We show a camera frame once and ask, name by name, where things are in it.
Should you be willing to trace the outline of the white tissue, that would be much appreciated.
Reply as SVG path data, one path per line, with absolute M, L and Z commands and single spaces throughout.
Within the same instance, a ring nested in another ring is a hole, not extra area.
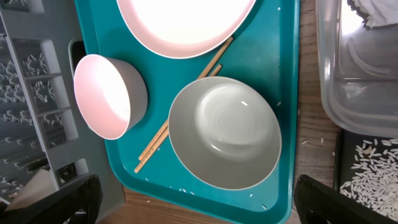
M 397 24 L 397 0 L 347 0 L 367 28 Z

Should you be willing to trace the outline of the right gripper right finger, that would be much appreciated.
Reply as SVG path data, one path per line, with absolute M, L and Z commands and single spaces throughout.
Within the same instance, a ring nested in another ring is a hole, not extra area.
M 307 175 L 298 178 L 294 203 L 302 223 L 397 224 Z

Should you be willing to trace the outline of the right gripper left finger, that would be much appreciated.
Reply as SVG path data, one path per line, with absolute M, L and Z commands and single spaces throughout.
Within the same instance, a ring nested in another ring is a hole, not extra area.
M 2 224 L 95 224 L 103 193 L 98 175 L 86 176 L 75 183 L 33 203 L 1 214 Z

